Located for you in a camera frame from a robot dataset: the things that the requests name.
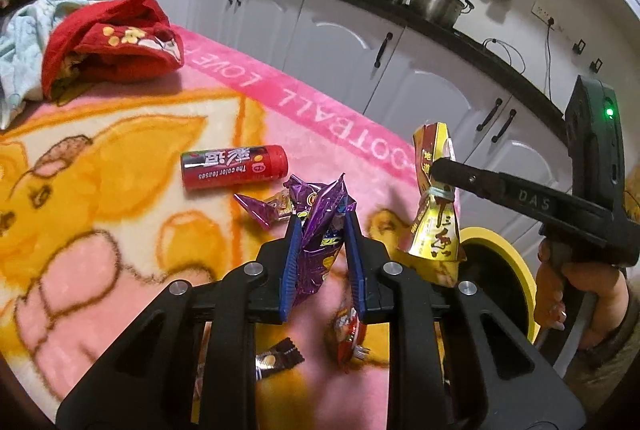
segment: light blue cloth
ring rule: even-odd
[[[91,0],[37,0],[18,10],[0,38],[0,130],[24,109],[24,101],[41,101],[42,57],[51,32]]]

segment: blue gripper pad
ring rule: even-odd
[[[289,252],[280,277],[280,320],[284,323],[289,318],[289,313],[296,298],[296,280],[298,279],[298,254],[302,247],[302,221],[298,216],[292,216],[289,222],[293,222],[293,232]]]
[[[356,219],[355,222],[358,220],[356,216],[347,214],[344,216],[344,219],[344,246],[347,253],[349,280],[351,282],[351,299],[353,299],[353,306],[358,313],[358,317],[362,320],[366,314],[367,304],[364,287],[364,270],[356,238],[356,229],[360,231],[360,227],[358,226],[356,228],[353,225],[353,219]]]

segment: power outlet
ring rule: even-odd
[[[531,12],[537,16],[542,22],[545,24],[549,23],[549,19],[553,16],[545,7],[542,6],[539,2],[534,2],[533,7],[531,8]],[[554,16],[554,24],[551,26],[551,29],[558,28],[558,19]]]

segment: yellow flower pattern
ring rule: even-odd
[[[109,37],[107,43],[111,47],[116,47],[116,45],[120,43],[137,44],[141,38],[144,38],[146,36],[146,33],[142,31],[142,29],[138,29],[137,27],[132,26],[127,28],[122,38],[117,37],[114,33],[115,29],[111,26],[105,26],[102,28],[102,34]]]

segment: human hand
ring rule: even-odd
[[[562,331],[566,320],[562,302],[563,280],[548,263],[550,256],[549,242],[545,239],[538,248],[538,258],[542,264],[536,275],[536,308],[533,317],[542,328]],[[591,324],[578,345],[579,349],[594,347],[618,328],[625,317],[629,304],[625,277],[615,267],[601,262],[572,262],[564,264],[561,272],[576,289],[598,295]]]

